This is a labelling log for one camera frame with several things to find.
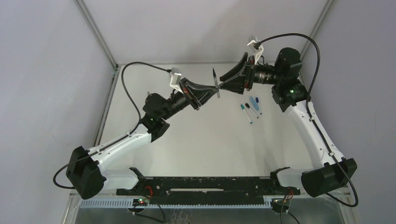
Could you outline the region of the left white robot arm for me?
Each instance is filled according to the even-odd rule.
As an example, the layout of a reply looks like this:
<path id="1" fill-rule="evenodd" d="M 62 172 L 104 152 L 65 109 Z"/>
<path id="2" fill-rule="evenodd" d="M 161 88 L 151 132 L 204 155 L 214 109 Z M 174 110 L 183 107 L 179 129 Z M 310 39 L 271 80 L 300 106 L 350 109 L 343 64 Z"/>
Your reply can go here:
<path id="1" fill-rule="evenodd" d="M 66 177 L 82 199 L 90 199 L 104 190 L 132 189 L 142 176 L 131 168 L 111 170 L 111 164 L 162 137 L 170 126 L 167 119 L 188 106 L 198 110 L 219 92 L 217 85 L 196 84 L 187 78 L 179 82 L 179 88 L 169 98 L 149 94 L 143 107 L 145 114 L 132 130 L 105 144 L 73 150 Z"/>

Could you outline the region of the light blue correction tape pen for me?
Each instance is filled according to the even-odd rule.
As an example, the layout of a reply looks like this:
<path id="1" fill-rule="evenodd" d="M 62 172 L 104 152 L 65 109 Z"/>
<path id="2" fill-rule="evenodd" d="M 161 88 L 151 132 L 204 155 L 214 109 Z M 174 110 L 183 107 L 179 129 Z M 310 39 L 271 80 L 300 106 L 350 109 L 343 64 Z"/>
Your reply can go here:
<path id="1" fill-rule="evenodd" d="M 255 110 L 256 110 L 256 111 L 259 111 L 260 109 L 259 109 L 259 106 L 258 106 L 258 104 L 257 104 L 257 102 L 256 102 L 256 100 L 255 100 L 255 98 L 252 97 L 252 96 L 250 96 L 250 97 L 249 97 L 249 100 L 250 100 L 252 106 L 255 108 Z"/>

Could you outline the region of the white pen green end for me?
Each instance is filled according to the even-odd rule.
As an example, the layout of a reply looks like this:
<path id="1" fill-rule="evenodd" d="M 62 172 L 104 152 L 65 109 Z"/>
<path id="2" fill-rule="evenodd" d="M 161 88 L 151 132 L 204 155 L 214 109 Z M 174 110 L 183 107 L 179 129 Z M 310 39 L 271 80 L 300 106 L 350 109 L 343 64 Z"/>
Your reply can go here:
<path id="1" fill-rule="evenodd" d="M 240 107 L 241 107 L 241 109 L 242 109 L 244 115 L 246 116 L 246 118 L 247 118 L 247 120 L 248 120 L 248 123 L 252 124 L 253 122 L 252 122 L 252 120 L 251 120 L 251 118 L 250 118 L 248 112 L 246 111 L 245 106 L 241 104 Z"/>

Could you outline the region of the black checkered pen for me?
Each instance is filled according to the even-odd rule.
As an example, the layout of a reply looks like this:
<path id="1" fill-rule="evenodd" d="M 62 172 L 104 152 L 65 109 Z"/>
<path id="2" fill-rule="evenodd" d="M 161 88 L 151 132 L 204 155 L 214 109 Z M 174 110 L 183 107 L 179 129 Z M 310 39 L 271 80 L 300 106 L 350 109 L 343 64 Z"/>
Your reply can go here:
<path id="1" fill-rule="evenodd" d="M 214 68 L 212 69 L 212 75 L 213 75 L 213 79 L 214 79 L 214 86 L 217 89 L 217 98 L 220 98 L 219 84 L 218 84 L 217 75 L 216 75 Z"/>

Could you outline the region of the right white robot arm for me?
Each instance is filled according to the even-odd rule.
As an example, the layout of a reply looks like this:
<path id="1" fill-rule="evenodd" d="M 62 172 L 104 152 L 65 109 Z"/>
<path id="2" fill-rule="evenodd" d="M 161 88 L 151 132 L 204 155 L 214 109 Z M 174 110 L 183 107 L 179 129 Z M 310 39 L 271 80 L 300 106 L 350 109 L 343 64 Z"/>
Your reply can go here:
<path id="1" fill-rule="evenodd" d="M 273 99 L 296 127 L 312 169 L 279 168 L 271 177 L 280 186 L 302 188 L 311 197 L 318 197 L 346 186 L 358 166 L 334 146 L 324 130 L 307 89 L 298 79 L 301 67 L 300 54 L 293 48 L 281 49 L 274 65 L 257 64 L 254 56 L 244 53 L 238 64 L 220 77 L 219 88 L 243 94 L 254 83 L 272 86 Z"/>

